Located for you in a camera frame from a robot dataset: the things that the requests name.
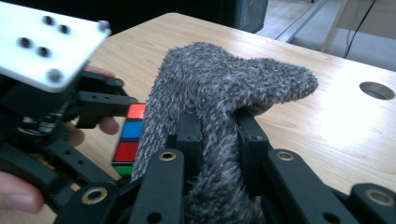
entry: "blue square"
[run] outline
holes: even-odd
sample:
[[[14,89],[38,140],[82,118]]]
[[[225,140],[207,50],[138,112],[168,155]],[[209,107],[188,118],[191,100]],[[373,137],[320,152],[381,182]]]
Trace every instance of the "blue square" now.
[[[143,120],[127,120],[122,129],[121,138],[138,139],[142,133]]]

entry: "finger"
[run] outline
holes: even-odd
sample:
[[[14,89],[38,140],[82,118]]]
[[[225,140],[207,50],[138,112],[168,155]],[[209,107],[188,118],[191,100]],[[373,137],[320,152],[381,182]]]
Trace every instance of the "finger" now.
[[[102,69],[102,68],[90,66],[90,65],[87,65],[85,67],[85,71],[93,72],[93,73],[97,73],[97,74],[103,74],[103,75],[105,75],[107,77],[115,77],[114,73],[112,73],[110,71],[107,71],[107,70]]]
[[[66,128],[69,134],[67,141],[70,143],[70,145],[76,147],[84,141],[85,133],[82,130],[77,129],[74,124],[68,122],[66,123]]]
[[[104,117],[99,123],[100,130],[107,134],[116,134],[119,127],[119,124],[112,117]]]
[[[38,213],[44,199],[33,185],[0,171],[0,209]]]

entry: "white mounting plate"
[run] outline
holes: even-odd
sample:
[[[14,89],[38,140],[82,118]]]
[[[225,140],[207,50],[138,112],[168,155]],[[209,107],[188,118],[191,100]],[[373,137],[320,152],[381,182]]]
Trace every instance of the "white mounting plate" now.
[[[63,91],[110,35],[107,24],[0,2],[0,75],[43,91]],[[68,34],[61,32],[63,26]],[[23,37],[29,48],[21,45]],[[47,57],[40,48],[48,50]]]

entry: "gray plush object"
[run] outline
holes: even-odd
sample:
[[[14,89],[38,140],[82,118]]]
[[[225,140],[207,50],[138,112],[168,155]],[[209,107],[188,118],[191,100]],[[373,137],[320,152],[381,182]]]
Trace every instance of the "gray plush object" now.
[[[164,149],[167,135],[177,133],[180,111],[194,108],[202,122],[203,165],[186,196],[186,222],[263,223],[260,198],[249,199],[244,188],[233,112],[244,107],[260,115],[317,86],[303,67],[238,58],[208,43],[170,50],[147,101],[133,179]]]

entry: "table surface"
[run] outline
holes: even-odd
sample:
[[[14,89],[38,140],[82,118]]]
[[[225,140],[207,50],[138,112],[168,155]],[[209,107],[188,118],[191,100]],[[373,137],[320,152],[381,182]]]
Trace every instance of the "table surface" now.
[[[375,99],[360,89],[371,81],[396,91],[394,72],[176,13],[111,36],[91,65],[115,72],[125,90],[145,102],[167,51],[200,41],[242,58],[274,58],[309,68],[319,82],[312,95],[275,105],[256,118],[273,147],[297,152],[326,185],[345,193],[364,182],[396,191],[396,99]],[[117,177],[110,163],[119,137],[96,129],[86,135],[78,149]],[[38,215],[1,211],[0,223],[51,223],[54,217],[46,206]]]

